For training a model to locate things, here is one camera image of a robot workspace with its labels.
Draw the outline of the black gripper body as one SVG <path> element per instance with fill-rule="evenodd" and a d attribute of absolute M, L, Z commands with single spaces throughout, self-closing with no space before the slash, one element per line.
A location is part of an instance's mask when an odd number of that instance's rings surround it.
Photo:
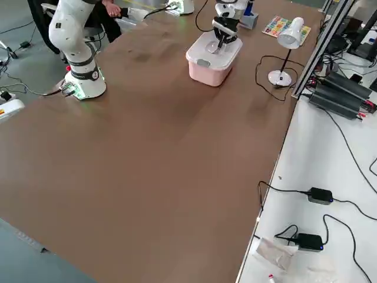
<path fill-rule="evenodd" d="M 237 32 L 238 20 L 226 17 L 214 17 L 212 26 L 227 34 L 235 34 Z"/>

